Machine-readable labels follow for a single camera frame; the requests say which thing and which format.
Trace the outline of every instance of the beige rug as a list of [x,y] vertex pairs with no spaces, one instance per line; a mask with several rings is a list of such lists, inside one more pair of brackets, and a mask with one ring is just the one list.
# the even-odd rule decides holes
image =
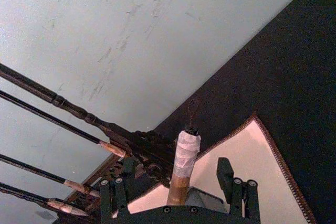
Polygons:
[[[235,177],[258,182],[261,223],[316,223],[270,134],[256,115],[198,157],[191,186],[225,199],[216,176],[219,157],[230,160]],[[131,213],[166,204],[162,185],[129,204]]]

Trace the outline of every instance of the white tape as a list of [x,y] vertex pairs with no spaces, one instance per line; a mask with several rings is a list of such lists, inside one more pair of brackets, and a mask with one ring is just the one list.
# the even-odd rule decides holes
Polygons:
[[200,145],[201,136],[193,136],[185,131],[178,135],[173,171],[177,177],[191,176]]

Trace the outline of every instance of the bolt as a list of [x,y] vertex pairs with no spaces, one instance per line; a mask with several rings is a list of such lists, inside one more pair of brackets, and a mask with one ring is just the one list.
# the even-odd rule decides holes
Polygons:
[[197,212],[197,208],[196,208],[196,207],[192,207],[192,208],[190,209],[190,212]]
[[164,207],[163,208],[163,212],[167,213],[167,212],[171,212],[171,208],[170,207]]
[[250,186],[256,186],[256,185],[257,185],[257,183],[255,183],[255,182],[254,182],[254,181],[252,181],[252,180],[251,180],[251,181],[249,181],[249,182],[248,182],[248,184],[249,184]]
[[241,184],[241,183],[242,183],[242,181],[241,181],[239,178],[235,178],[234,182],[235,182],[236,184]]

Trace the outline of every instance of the white wall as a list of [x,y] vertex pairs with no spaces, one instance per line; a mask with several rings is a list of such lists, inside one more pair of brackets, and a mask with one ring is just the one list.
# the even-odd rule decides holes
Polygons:
[[[104,120],[149,130],[291,0],[0,0],[0,61]],[[0,88],[107,141],[94,127],[0,80]],[[108,153],[0,101],[0,152],[82,181]],[[0,164],[0,181],[46,197],[69,189]],[[0,195],[0,223],[50,223]]]

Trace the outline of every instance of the white mat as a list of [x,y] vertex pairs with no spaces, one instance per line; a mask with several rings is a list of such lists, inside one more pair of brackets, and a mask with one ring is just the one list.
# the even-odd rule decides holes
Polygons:
[[[251,116],[218,146],[206,151],[195,164],[191,186],[225,200],[216,176],[219,157],[230,160],[235,177],[243,181],[254,179],[258,182],[261,223],[315,223],[281,154],[258,117]],[[130,203],[129,210],[135,213],[164,206],[167,196],[168,189],[160,185]]]

